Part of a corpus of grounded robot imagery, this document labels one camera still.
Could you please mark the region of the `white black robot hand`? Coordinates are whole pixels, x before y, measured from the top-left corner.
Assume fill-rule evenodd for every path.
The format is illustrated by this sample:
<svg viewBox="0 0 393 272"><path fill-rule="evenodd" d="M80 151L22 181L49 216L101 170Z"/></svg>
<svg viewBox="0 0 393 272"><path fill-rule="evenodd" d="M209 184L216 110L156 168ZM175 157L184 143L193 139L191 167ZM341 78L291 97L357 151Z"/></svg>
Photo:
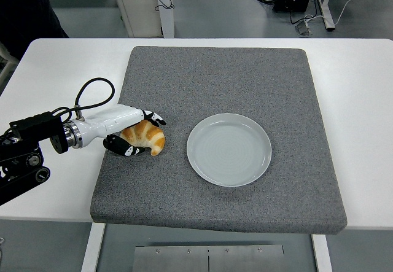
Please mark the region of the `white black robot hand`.
<svg viewBox="0 0 393 272"><path fill-rule="evenodd" d="M132 156L150 149L158 155L165 146L165 135L159 127L166 122L156 113L118 104L95 115L71 120L75 141L72 147L83 148L102 138L104 147L117 155Z"/></svg>

